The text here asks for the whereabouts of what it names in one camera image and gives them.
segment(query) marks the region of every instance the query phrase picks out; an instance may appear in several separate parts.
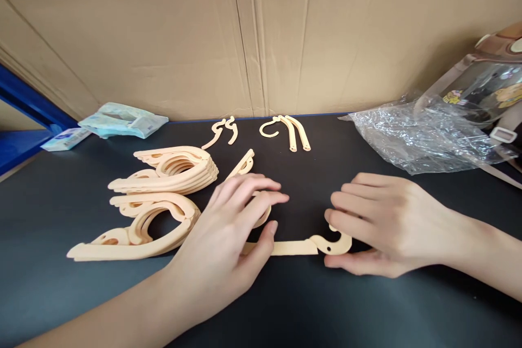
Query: left hand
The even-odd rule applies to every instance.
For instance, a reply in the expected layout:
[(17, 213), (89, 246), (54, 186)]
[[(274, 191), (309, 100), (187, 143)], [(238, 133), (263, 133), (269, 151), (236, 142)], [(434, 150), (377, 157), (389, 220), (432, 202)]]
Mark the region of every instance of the left hand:
[[(183, 309), (184, 329), (209, 319), (252, 286), (274, 248), (277, 221), (266, 224), (248, 256), (241, 257), (241, 250), (268, 206), (288, 201), (280, 188), (261, 174), (235, 176), (216, 187), (187, 239), (160, 272), (176, 295), (173, 305)], [(250, 201), (263, 189), (271, 191)]]

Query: blue shelf frame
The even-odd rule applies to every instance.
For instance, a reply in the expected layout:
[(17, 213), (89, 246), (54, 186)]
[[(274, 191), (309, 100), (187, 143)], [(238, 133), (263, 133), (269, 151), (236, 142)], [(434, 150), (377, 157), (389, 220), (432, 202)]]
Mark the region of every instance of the blue shelf frame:
[(29, 159), (40, 146), (77, 122), (0, 64), (0, 100), (42, 125), (44, 130), (0, 132), (0, 175)]

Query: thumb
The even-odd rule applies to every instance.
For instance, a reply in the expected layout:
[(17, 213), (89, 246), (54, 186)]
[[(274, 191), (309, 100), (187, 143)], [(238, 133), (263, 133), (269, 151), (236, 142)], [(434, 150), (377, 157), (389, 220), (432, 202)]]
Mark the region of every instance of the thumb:
[(377, 275), (395, 278), (414, 269), (391, 260), (386, 254), (377, 249), (370, 249), (358, 253), (325, 256), (325, 266), (328, 268), (342, 268), (354, 275)]
[(245, 285), (246, 289), (250, 288), (261, 269), (274, 250), (274, 234), (277, 231), (277, 221), (271, 220), (263, 228), (259, 240), (254, 248), (242, 258), (235, 271), (239, 274), (238, 280), (241, 285)]

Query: plastic bag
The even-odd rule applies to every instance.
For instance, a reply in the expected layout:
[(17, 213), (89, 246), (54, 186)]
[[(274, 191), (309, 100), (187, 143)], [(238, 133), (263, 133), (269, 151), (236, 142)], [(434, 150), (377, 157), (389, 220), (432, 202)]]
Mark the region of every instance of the plastic bag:
[(78, 123), (102, 139), (116, 135), (130, 135), (146, 139), (169, 119), (147, 110), (109, 102), (93, 115)]
[[(500, 163), (517, 156), (491, 143), (489, 136), (467, 121), (462, 111), (439, 96), (386, 104), (340, 117), (353, 121), (366, 142), (387, 162), (410, 174), (454, 172)], [(501, 149), (504, 157), (497, 153)]]

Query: fingernail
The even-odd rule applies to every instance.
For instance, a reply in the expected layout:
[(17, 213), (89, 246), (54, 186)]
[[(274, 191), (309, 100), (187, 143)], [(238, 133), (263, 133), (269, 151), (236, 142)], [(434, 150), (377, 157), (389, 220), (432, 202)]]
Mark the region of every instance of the fingernail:
[(277, 222), (277, 220), (272, 220), (273, 223), (271, 223), (270, 225), (270, 232), (272, 233), (272, 235), (275, 235), (276, 231), (277, 231), (277, 226), (279, 225), (279, 223)]

